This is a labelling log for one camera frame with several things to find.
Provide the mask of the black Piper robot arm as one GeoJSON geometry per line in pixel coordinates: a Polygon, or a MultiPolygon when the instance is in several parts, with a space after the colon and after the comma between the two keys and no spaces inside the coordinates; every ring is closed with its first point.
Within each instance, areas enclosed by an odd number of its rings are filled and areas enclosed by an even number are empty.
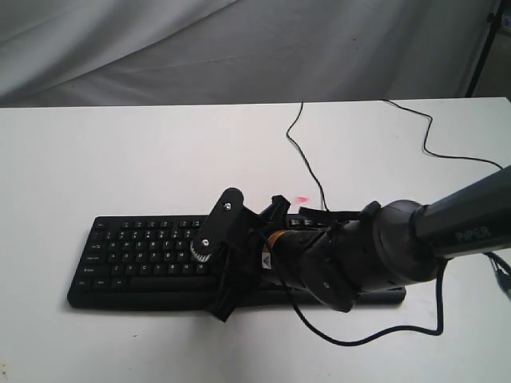
{"type": "Polygon", "coordinates": [[[361,211],[301,208],[319,224],[313,229],[292,228],[289,207],[275,195],[255,213],[236,188],[218,199],[193,253],[222,272],[208,308],[219,320],[265,282],[348,312],[363,294],[439,279],[450,259],[510,245],[508,168],[428,205],[401,199],[361,211]]]}

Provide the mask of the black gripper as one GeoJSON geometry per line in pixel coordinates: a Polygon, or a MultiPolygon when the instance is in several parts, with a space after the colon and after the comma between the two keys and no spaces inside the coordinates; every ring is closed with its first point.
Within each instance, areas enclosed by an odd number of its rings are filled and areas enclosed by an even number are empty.
{"type": "Polygon", "coordinates": [[[207,307],[213,317],[226,322],[240,303],[263,283],[266,241],[271,233],[286,227],[290,206],[282,195],[272,196],[270,204],[260,213],[244,206],[218,251],[222,260],[220,282],[214,300],[207,307]]]}

